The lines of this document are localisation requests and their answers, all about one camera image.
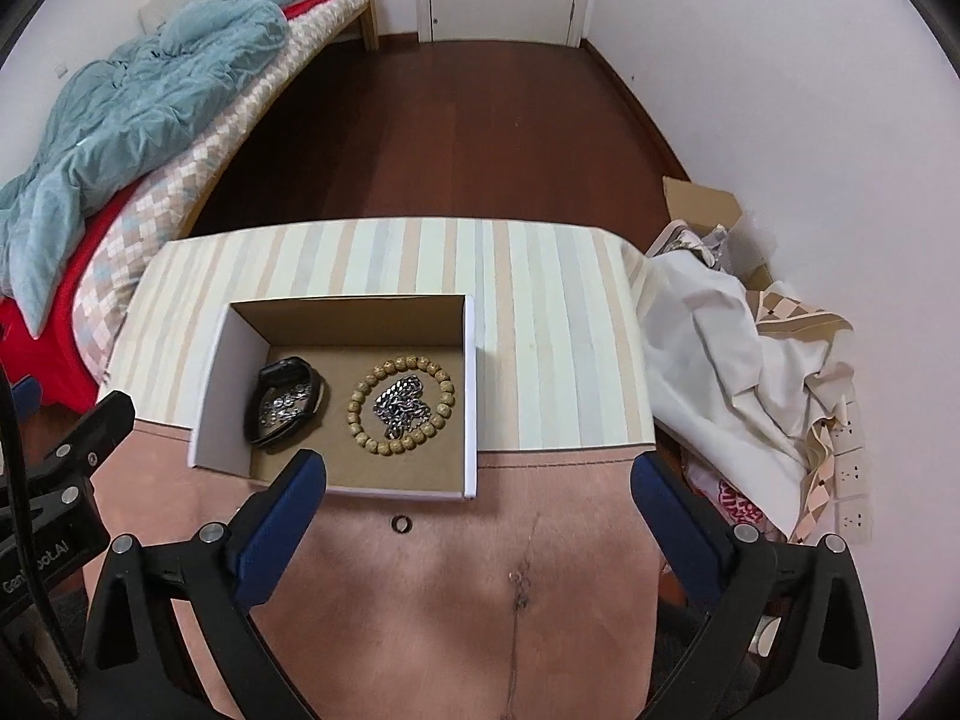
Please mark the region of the black wristband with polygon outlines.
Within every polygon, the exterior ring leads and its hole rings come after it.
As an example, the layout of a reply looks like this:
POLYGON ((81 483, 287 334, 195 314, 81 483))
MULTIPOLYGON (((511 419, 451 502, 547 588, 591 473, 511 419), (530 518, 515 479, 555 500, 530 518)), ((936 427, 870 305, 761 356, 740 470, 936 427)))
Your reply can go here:
POLYGON ((299 433, 319 411, 325 380, 299 356, 270 362, 257 372, 254 392, 244 411, 244 438, 267 449, 299 433))

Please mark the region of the red bed sheet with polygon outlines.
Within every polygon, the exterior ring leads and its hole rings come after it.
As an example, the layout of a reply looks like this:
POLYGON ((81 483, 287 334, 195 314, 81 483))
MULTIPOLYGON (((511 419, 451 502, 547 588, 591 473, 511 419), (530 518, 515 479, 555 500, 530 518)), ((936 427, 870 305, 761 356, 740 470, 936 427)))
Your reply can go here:
POLYGON ((2 188, 2 366, 85 411, 146 266, 252 127, 371 0, 205 0, 70 78, 2 188))

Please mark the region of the red patterned bag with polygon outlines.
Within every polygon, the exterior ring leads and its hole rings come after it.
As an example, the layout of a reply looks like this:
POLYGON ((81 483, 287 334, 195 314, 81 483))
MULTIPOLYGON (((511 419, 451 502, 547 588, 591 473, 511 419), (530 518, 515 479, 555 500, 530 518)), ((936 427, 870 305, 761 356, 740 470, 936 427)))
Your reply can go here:
POLYGON ((768 532, 765 514, 711 466, 696 458, 686 458, 683 461, 683 474, 688 484, 706 497, 729 525, 745 523, 754 525, 761 533, 768 532))

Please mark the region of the white power strip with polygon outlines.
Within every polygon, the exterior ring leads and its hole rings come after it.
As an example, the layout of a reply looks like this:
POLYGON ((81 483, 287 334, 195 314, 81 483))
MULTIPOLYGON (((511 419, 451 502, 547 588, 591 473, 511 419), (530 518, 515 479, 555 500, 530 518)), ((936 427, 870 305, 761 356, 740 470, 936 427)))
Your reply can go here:
POLYGON ((866 434, 855 394, 848 395, 830 426, 835 452, 835 530, 850 544, 872 539, 872 458, 867 452, 866 434))

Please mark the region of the checkered mattress cover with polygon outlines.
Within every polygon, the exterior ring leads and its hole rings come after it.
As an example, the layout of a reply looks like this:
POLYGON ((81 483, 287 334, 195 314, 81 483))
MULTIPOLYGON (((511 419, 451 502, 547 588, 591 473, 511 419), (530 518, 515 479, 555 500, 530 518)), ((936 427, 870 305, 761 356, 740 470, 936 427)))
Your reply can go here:
POLYGON ((275 59, 186 148, 110 200, 104 229, 85 244, 71 270, 70 328, 80 374, 93 385, 107 376, 112 348, 149 262, 189 236, 229 161, 278 96, 344 29, 372 28, 374 0, 320 0, 295 5, 288 41, 275 59))

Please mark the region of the white crumpled cloth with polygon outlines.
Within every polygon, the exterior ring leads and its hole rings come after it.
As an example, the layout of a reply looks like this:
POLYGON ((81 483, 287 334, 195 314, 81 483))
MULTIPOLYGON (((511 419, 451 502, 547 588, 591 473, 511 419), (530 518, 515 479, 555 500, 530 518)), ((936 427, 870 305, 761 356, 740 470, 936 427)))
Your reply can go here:
POLYGON ((832 414, 811 390, 832 344, 763 335, 742 283, 690 252, 647 265, 656 294, 641 341, 654 418, 791 536, 812 470, 807 436, 832 414))

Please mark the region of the teal quilted duvet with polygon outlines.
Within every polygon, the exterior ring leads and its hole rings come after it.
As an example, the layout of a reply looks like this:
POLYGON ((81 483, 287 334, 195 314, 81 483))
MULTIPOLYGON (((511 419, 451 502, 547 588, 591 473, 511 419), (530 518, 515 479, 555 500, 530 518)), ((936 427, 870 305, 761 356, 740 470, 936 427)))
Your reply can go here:
POLYGON ((68 80, 34 160, 2 188, 2 293, 31 335, 46 327, 86 218, 184 151, 286 41, 274 2, 194 2, 68 80))

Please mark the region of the beige patterned fabric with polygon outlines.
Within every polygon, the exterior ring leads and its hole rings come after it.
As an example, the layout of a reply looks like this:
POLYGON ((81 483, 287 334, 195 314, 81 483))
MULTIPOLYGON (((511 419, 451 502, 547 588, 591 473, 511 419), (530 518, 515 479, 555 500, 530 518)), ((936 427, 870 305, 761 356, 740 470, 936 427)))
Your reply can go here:
POLYGON ((802 460, 800 511, 789 539, 814 534, 835 492, 833 431, 853 401, 853 326, 831 310, 771 288, 750 291, 747 305, 761 341, 758 399, 802 460))

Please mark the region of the white cardboard box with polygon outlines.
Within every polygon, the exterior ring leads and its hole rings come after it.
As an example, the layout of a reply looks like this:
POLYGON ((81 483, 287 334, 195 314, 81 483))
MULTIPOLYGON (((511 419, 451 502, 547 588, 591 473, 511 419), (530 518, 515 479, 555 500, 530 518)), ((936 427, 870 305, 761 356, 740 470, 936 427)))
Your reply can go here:
POLYGON ((324 458, 335 494, 466 500, 477 494, 477 340, 467 294, 379 294, 231 302, 221 312, 190 436, 192 468, 267 484, 298 449, 324 458), (257 372, 299 356, 325 380, 317 415, 256 449, 244 411, 257 372), (389 440, 373 403, 402 377, 444 422, 415 447, 389 440))

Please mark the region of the brown cardboard box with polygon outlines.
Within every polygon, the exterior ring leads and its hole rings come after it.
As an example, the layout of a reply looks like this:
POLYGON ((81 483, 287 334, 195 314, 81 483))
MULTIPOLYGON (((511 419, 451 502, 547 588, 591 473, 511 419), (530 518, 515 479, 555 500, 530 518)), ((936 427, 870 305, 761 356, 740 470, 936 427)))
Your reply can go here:
POLYGON ((743 211, 739 200, 726 190, 672 177, 664 177, 662 185, 670 218, 688 224, 727 273, 736 275, 747 289, 770 286, 776 238, 754 213, 743 211))

